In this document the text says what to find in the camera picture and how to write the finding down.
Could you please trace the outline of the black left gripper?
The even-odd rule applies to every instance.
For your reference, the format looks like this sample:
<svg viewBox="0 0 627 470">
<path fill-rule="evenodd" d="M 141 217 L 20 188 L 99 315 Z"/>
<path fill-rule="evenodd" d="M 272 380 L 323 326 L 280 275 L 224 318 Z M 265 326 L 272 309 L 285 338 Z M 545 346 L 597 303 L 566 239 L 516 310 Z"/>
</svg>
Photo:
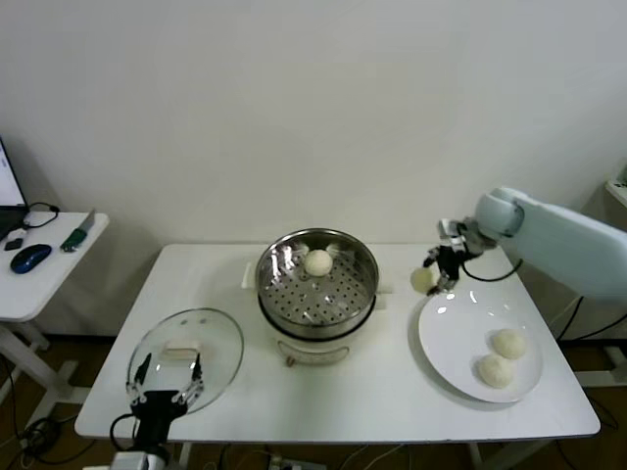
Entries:
<svg viewBox="0 0 627 470">
<path fill-rule="evenodd" d="M 143 395 L 152 354 L 149 352 L 126 381 L 130 409 L 139 421 L 135 435 L 136 444 L 164 444 L 168 440 L 171 423 L 185 415 L 188 405 L 193 405 L 204 392 L 200 355 L 192 363 L 191 379 L 178 393 L 174 390 L 148 391 Z"/>
</svg>

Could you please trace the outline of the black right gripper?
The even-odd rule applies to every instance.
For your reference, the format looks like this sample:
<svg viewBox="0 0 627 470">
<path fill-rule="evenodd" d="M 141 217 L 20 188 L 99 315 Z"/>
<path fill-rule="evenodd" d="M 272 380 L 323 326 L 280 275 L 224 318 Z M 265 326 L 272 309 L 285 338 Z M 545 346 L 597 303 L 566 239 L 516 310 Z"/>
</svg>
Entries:
<svg viewBox="0 0 627 470">
<path fill-rule="evenodd" d="M 427 290 L 427 296 L 435 296 L 443 292 L 450 292 L 459 281 L 459 271 L 463 264 L 463 250 L 450 246 L 434 247 L 428 251 L 423 261 L 424 268 L 438 265 L 439 279 Z"/>
</svg>

